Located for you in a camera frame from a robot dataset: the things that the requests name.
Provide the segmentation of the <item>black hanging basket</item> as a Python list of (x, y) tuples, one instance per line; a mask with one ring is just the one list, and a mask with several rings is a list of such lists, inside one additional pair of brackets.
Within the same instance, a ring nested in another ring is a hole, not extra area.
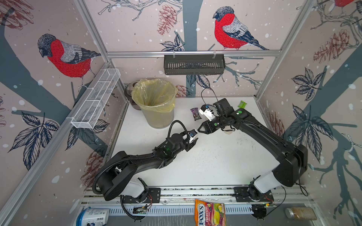
[(218, 75), (226, 68), (223, 54), (166, 55), (166, 75)]

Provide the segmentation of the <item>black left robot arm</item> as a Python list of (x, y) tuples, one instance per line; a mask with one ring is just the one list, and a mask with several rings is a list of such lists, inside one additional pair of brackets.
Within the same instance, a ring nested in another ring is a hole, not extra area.
[(142, 179), (132, 182), (132, 177), (149, 169), (168, 166), (177, 154), (184, 150), (189, 151), (196, 145), (197, 134), (195, 130), (175, 133), (148, 154), (128, 155), (124, 151), (118, 152), (96, 173), (91, 187), (93, 193), (103, 195), (106, 201), (113, 200), (119, 195), (145, 197), (147, 185)]

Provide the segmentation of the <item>bin with yellow bag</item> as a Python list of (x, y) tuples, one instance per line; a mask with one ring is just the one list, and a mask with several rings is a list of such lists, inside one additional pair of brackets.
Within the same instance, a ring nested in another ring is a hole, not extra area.
[(149, 126), (168, 127), (174, 119), (178, 89), (163, 79), (141, 79), (132, 91), (133, 101), (140, 107)]

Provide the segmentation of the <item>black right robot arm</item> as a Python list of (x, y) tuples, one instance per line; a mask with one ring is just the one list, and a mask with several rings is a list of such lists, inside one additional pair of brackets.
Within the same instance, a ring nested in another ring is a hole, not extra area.
[(228, 112), (226, 115), (207, 120), (201, 124), (198, 132), (211, 134), (226, 126), (231, 126), (249, 135), (279, 162), (279, 165), (273, 170), (253, 180), (250, 187), (259, 192), (266, 192), (278, 186), (292, 187), (307, 171), (307, 148), (304, 145), (296, 146), (277, 136), (245, 109), (240, 108), (234, 112)]

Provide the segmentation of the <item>grey metal bowl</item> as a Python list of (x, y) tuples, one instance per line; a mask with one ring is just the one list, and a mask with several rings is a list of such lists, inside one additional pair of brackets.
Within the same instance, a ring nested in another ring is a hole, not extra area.
[(134, 102), (133, 98), (132, 98), (132, 92), (134, 90), (135, 85), (137, 84), (138, 81), (132, 82), (130, 84), (128, 84), (124, 90), (124, 95), (127, 97), (127, 99), (129, 100), (131, 106), (136, 109), (136, 110), (141, 110), (141, 108)]

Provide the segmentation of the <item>grain-filled jar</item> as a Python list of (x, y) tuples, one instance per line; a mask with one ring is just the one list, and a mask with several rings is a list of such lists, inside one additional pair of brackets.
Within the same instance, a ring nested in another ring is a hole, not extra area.
[(291, 207), (285, 209), (285, 214), (289, 219), (295, 220), (317, 220), (314, 210), (310, 207)]

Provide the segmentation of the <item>Fox's candy bag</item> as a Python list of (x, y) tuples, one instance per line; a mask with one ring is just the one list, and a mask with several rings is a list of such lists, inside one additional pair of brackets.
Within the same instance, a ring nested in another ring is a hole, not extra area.
[(196, 226), (226, 226), (226, 209), (223, 203), (195, 200)]

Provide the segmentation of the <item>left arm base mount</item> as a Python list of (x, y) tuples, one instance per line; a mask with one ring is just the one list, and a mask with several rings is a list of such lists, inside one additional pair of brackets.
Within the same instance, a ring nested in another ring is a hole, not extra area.
[(134, 198), (129, 195), (123, 195), (122, 202), (126, 204), (154, 204), (160, 202), (161, 188), (147, 188), (138, 197)]

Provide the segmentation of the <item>green snack packet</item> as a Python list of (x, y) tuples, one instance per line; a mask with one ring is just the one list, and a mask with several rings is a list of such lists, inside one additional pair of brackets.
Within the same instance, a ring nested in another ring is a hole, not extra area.
[(238, 108), (245, 109), (246, 106), (247, 106), (247, 103), (245, 101), (240, 101)]

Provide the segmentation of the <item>white blue-lid container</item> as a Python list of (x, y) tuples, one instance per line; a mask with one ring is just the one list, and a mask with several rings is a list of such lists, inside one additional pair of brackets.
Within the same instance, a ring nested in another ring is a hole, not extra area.
[(110, 209), (92, 208), (84, 209), (77, 217), (76, 226), (105, 226), (108, 222)]

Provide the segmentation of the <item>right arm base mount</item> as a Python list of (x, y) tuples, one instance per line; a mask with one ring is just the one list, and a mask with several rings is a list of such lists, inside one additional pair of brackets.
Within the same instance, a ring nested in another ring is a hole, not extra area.
[(260, 193), (256, 188), (248, 186), (237, 186), (233, 188), (233, 197), (237, 202), (274, 202), (271, 191)]

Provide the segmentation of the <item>purple candy packet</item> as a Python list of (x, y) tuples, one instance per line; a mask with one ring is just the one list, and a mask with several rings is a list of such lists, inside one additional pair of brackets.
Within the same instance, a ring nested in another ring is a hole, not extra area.
[(197, 121), (197, 120), (201, 119), (201, 116), (199, 114), (199, 109), (197, 107), (192, 108), (190, 111), (192, 112), (192, 116), (193, 116), (194, 121)]

